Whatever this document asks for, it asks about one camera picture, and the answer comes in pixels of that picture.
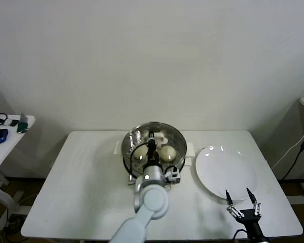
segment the black cable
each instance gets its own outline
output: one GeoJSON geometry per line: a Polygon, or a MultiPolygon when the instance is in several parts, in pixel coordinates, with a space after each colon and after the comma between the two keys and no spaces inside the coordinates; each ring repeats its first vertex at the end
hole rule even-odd
{"type": "Polygon", "coordinates": [[[138,145],[136,148],[134,148],[134,150],[132,151],[131,153],[131,156],[130,156],[130,175],[133,175],[133,168],[132,168],[132,158],[133,158],[133,154],[134,152],[141,146],[143,145],[147,145],[148,143],[141,143],[140,145],[138,145]]]}
{"type": "Polygon", "coordinates": [[[245,233],[247,233],[247,234],[248,234],[248,232],[247,232],[246,230],[244,230],[244,229],[238,229],[238,230],[235,232],[235,234],[234,234],[234,236],[233,236],[233,238],[232,238],[232,242],[234,242],[235,237],[236,237],[236,236],[237,236],[237,234],[238,234],[239,232],[241,232],[241,231],[243,231],[243,232],[245,232],[245,233]]]}
{"type": "Polygon", "coordinates": [[[289,168],[288,172],[286,173],[286,175],[283,177],[282,180],[284,180],[286,178],[286,176],[288,176],[289,172],[292,170],[292,168],[294,167],[294,165],[296,164],[297,160],[298,160],[298,157],[300,156],[300,154],[303,152],[304,150],[303,149],[300,149],[299,152],[298,152],[298,155],[296,156],[296,159],[293,163],[293,165],[291,166],[291,168],[289,168]]]}
{"type": "Polygon", "coordinates": [[[8,116],[7,116],[7,114],[5,114],[5,113],[0,113],[0,115],[4,115],[5,116],[5,118],[4,119],[0,119],[0,126],[3,124],[3,123],[5,123],[5,121],[8,119],[8,116]]]}

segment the metal bowl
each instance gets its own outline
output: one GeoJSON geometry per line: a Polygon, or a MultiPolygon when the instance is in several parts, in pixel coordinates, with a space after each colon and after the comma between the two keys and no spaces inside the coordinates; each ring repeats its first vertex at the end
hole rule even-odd
{"type": "MultiPolygon", "coordinates": [[[[166,123],[158,122],[144,123],[138,125],[125,135],[122,142],[122,156],[126,170],[130,172],[130,159],[133,150],[138,145],[146,143],[149,139],[149,134],[151,132],[154,134],[161,134],[164,136],[164,138],[166,138],[163,140],[163,142],[158,142],[160,141],[159,138],[161,137],[155,138],[158,145],[157,152],[159,151],[159,149],[162,148],[162,146],[171,146],[176,150],[176,157],[174,161],[168,162],[160,160],[162,169],[165,170],[168,166],[176,166],[179,170],[181,170],[184,165],[185,156],[187,153],[186,140],[178,129],[166,123]]],[[[132,157],[133,177],[137,178],[138,176],[143,174],[143,166],[146,164],[146,162],[147,161],[144,159],[138,160],[134,156],[132,157]]]]}

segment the white plate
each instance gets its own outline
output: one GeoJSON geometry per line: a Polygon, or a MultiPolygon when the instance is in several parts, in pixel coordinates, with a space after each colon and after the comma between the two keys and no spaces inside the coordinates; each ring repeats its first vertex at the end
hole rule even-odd
{"type": "Polygon", "coordinates": [[[227,190],[232,200],[244,200],[248,198],[246,188],[253,192],[257,187],[256,173],[249,160],[227,146],[203,149],[196,159],[196,171],[206,189],[223,199],[227,190]]]}

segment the small white table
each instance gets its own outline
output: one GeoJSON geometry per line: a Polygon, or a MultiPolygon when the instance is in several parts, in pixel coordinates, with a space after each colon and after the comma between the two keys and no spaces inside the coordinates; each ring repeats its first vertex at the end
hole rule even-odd
{"type": "MultiPolygon", "coordinates": [[[[257,172],[254,192],[262,203],[260,226],[267,237],[301,235],[303,228],[273,172],[248,131],[183,131],[195,153],[207,146],[232,146],[251,158],[257,172]]],[[[134,216],[134,186],[116,141],[125,131],[72,132],[60,151],[21,229],[36,238],[109,240],[134,216]]],[[[231,239],[243,225],[226,211],[226,202],[210,195],[196,178],[194,162],[169,191],[169,211],[148,226],[148,240],[231,239]]],[[[252,208],[250,200],[236,204],[252,208]]],[[[237,238],[246,238],[238,234],[237,238]]]]}
{"type": "MultiPolygon", "coordinates": [[[[8,118],[19,120],[20,116],[8,115],[8,118]]],[[[27,118],[28,118],[28,128],[30,128],[35,122],[35,117],[28,115],[27,118]]],[[[14,127],[0,125],[0,129],[4,129],[4,128],[8,129],[8,135],[6,141],[0,144],[0,165],[5,160],[5,158],[9,155],[11,150],[13,150],[13,148],[17,145],[20,139],[22,139],[22,137],[26,134],[26,133],[22,133],[22,134],[17,133],[17,127],[18,125],[15,125],[14,127]]],[[[9,183],[8,180],[4,178],[4,176],[0,173],[0,186],[7,185],[8,183],[9,183]]],[[[11,198],[1,193],[1,189],[0,189],[0,203],[5,205],[9,209],[8,218],[12,213],[27,214],[29,212],[30,210],[29,206],[19,206],[17,204],[17,202],[20,200],[22,195],[23,195],[23,191],[17,191],[14,197],[11,198]]],[[[5,210],[5,212],[2,214],[0,218],[0,230],[4,228],[6,224],[6,219],[7,219],[7,210],[5,210]]]]}

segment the white wall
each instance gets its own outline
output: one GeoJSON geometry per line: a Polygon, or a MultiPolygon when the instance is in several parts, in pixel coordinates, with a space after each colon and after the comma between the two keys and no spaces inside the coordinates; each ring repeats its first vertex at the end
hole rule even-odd
{"type": "Polygon", "coordinates": [[[0,1],[0,93],[37,118],[10,176],[44,177],[72,130],[151,120],[270,147],[304,93],[304,1],[0,1]]]}

